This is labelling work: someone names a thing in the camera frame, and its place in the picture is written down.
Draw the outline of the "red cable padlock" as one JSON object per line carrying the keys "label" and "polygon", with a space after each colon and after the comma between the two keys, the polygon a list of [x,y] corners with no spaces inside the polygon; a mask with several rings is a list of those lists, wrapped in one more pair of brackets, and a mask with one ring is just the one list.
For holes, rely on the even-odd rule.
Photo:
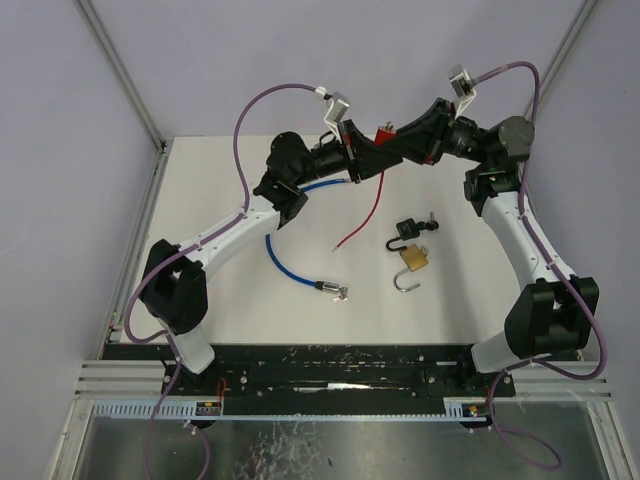
{"label": "red cable padlock", "polygon": [[[379,127],[377,132],[376,132],[376,135],[374,137],[374,143],[377,146],[383,145],[388,140],[390,140],[394,135],[395,135],[394,131],[393,132],[388,132],[388,131],[386,131],[384,129],[384,127]],[[334,246],[334,248],[331,250],[332,253],[336,253],[349,240],[351,240],[353,237],[358,235],[369,224],[369,222],[371,221],[372,217],[375,215],[375,213],[376,213],[376,211],[378,209],[380,200],[381,200],[381,195],[382,195],[382,190],[383,190],[383,185],[384,185],[384,178],[385,178],[385,174],[384,173],[380,173],[379,174],[379,180],[378,180],[378,186],[377,186],[377,190],[376,190],[376,197],[375,197],[374,203],[373,203],[369,213],[365,217],[365,219],[361,222],[361,224],[358,227],[356,227],[353,231],[351,231],[349,234],[347,234],[344,238],[342,238]]]}

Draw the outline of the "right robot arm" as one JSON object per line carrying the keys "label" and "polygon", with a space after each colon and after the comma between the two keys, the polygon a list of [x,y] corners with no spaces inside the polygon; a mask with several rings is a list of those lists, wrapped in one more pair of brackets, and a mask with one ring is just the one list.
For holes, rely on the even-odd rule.
{"label": "right robot arm", "polygon": [[534,126],[522,116],[484,129],[437,99],[386,143],[418,164],[434,165],[445,154],[477,164],[465,174],[465,198],[495,234],[520,287],[503,330],[471,349],[480,373],[582,349],[595,331],[597,283],[579,277],[552,247],[519,176],[533,140]]}

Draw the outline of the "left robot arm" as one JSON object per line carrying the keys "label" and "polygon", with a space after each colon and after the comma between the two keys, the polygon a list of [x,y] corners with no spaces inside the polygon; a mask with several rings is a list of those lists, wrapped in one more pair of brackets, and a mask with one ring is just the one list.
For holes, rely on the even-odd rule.
{"label": "left robot arm", "polygon": [[137,297],[166,330],[185,368],[200,374],[215,358],[201,327],[212,276],[254,240],[291,222],[308,200],[304,185],[341,172],[359,182],[401,163],[384,148],[395,135],[383,126],[369,139],[344,121],[308,148],[300,135],[281,133],[272,140],[266,172],[235,212],[181,243],[159,240],[151,247]]}

